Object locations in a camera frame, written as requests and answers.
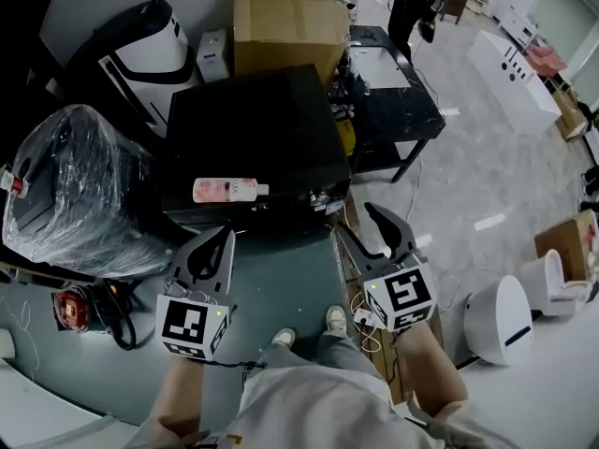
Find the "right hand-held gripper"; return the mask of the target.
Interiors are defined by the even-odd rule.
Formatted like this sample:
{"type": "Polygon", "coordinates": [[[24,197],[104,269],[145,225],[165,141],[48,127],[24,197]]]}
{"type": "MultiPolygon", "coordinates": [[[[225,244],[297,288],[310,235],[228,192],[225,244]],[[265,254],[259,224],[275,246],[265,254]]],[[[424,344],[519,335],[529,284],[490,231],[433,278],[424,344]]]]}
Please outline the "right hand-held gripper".
{"type": "Polygon", "coordinates": [[[427,322],[437,307],[437,292],[428,258],[416,247],[411,226],[380,205],[366,202],[365,210],[377,225],[390,250],[370,253],[346,224],[336,228],[348,256],[360,276],[360,284],[380,327],[402,333],[427,322]]]}

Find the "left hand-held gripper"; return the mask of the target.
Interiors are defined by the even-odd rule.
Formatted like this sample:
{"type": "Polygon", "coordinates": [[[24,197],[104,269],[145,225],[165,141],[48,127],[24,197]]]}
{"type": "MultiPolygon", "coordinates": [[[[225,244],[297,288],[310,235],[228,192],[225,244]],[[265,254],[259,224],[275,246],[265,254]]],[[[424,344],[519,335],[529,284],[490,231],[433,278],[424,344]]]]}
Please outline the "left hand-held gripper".
{"type": "Polygon", "coordinates": [[[197,234],[174,255],[155,318],[155,334],[170,353],[214,360],[235,309],[228,295],[235,245],[233,229],[217,226],[197,234]]]}

